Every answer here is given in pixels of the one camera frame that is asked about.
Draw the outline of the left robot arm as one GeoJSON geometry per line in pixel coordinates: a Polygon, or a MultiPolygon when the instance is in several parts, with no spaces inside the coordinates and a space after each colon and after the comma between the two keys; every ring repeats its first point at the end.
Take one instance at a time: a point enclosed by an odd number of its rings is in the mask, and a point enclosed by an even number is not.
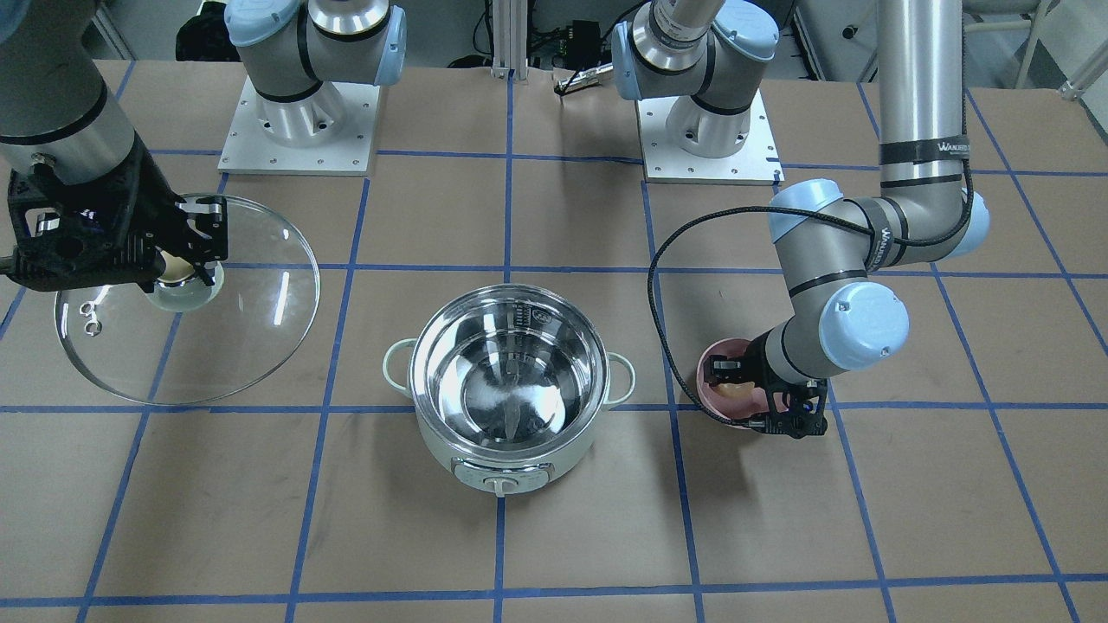
{"type": "MultiPolygon", "coordinates": [[[[847,198],[834,181],[780,190],[767,205],[718,210],[695,225],[768,214],[792,316],[751,340],[716,343],[680,389],[731,428],[800,439],[824,435],[828,380],[863,370],[906,343],[904,303],[872,273],[977,248],[989,213],[972,182],[960,1],[878,4],[879,168],[875,196],[847,198]]],[[[776,51],[771,16],[748,1],[649,1],[614,25],[620,98],[679,96],[693,131],[684,146],[728,157],[724,130],[752,115],[763,64],[776,51]]]]}

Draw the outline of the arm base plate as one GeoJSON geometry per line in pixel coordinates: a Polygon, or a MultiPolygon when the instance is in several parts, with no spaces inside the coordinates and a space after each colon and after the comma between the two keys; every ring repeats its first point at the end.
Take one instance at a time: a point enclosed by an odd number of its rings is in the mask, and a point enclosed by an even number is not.
{"type": "Polygon", "coordinates": [[[636,103],[645,178],[652,183],[771,185],[784,180],[763,94],[738,115],[697,106],[690,96],[636,103]]]}
{"type": "Polygon", "coordinates": [[[229,175],[363,177],[381,94],[381,86],[326,82],[302,101],[281,103],[246,81],[218,168],[229,175]]]}

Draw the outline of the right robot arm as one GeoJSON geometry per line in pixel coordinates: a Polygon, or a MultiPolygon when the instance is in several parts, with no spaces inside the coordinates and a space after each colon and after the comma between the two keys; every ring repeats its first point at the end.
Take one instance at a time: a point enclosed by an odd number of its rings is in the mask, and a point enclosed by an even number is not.
{"type": "MultiPolygon", "coordinates": [[[[96,1],[4,1],[3,159],[16,248],[3,276],[33,292],[134,284],[220,286],[229,214],[175,193],[81,43],[96,1]]],[[[226,43],[261,98],[267,134],[286,114],[334,112],[335,82],[390,86],[407,17],[390,1],[226,1],[226,43]]]]}

